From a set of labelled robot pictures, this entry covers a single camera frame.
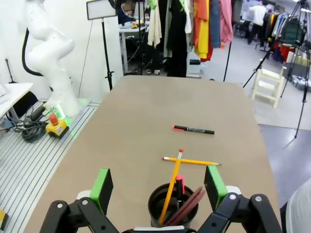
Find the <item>red button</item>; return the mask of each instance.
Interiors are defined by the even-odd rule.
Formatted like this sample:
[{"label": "red button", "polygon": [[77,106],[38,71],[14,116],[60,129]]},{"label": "red button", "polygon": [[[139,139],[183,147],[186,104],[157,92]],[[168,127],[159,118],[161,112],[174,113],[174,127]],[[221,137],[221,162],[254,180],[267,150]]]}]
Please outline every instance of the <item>red button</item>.
[{"label": "red button", "polygon": [[55,114],[51,114],[51,115],[49,116],[49,119],[50,119],[50,121],[51,121],[51,123],[52,123],[53,125],[56,125],[56,124],[58,123],[57,115],[55,115]]}]

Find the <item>green gripper pad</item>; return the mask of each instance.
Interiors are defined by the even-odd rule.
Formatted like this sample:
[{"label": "green gripper pad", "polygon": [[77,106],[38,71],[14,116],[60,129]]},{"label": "green gripper pad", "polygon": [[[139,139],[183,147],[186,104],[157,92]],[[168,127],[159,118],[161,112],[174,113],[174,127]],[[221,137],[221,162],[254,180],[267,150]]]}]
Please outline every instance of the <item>green gripper pad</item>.
[{"label": "green gripper pad", "polygon": [[95,184],[89,197],[97,205],[103,215],[107,215],[107,208],[113,189],[112,178],[109,168],[103,168],[98,173]]},{"label": "green gripper pad", "polygon": [[225,184],[215,165],[206,166],[204,185],[210,205],[214,211],[217,209],[217,207],[223,201],[225,195],[228,193],[227,188],[225,187]]}]

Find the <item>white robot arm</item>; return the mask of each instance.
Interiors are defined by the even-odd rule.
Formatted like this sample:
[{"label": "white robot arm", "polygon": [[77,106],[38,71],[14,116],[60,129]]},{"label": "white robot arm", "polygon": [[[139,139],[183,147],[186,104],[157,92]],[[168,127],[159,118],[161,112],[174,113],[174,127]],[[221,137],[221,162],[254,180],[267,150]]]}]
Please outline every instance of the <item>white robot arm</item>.
[{"label": "white robot arm", "polygon": [[31,68],[48,79],[53,89],[52,96],[46,103],[47,108],[58,105],[62,108],[65,117],[71,117],[79,113],[81,107],[68,73],[58,65],[57,61],[71,53],[75,44],[72,39],[50,24],[44,9],[44,1],[25,1],[25,17],[29,34],[43,41],[26,55],[26,60]]}]

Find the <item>blue denim garment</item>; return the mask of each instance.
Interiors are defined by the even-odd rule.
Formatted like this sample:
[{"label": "blue denim garment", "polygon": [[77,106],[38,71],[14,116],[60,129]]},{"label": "blue denim garment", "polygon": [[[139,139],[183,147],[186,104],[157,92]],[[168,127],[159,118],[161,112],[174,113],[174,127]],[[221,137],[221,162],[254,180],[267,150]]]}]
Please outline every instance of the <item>blue denim garment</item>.
[{"label": "blue denim garment", "polygon": [[212,47],[220,48],[220,7],[219,0],[211,0],[209,10],[209,31],[212,42]]}]

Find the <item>white desk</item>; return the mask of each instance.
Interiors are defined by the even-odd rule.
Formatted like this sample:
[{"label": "white desk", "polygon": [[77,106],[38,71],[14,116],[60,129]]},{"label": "white desk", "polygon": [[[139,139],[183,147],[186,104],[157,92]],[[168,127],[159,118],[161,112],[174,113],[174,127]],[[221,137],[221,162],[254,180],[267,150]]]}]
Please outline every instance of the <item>white desk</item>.
[{"label": "white desk", "polygon": [[[140,30],[145,30],[146,26],[141,26]],[[124,62],[124,72],[128,72],[128,64],[127,64],[127,52],[126,52],[126,43],[125,43],[125,33],[138,33],[139,28],[132,28],[129,26],[128,28],[122,28],[122,25],[119,24],[119,33],[121,34],[121,40],[122,40],[122,57],[123,57],[123,62]]]},{"label": "white desk", "polygon": [[18,116],[13,108],[13,105],[16,104],[33,86],[33,83],[9,83],[4,84],[7,89],[9,100],[0,104],[0,119],[10,111],[14,120],[18,120]]}]

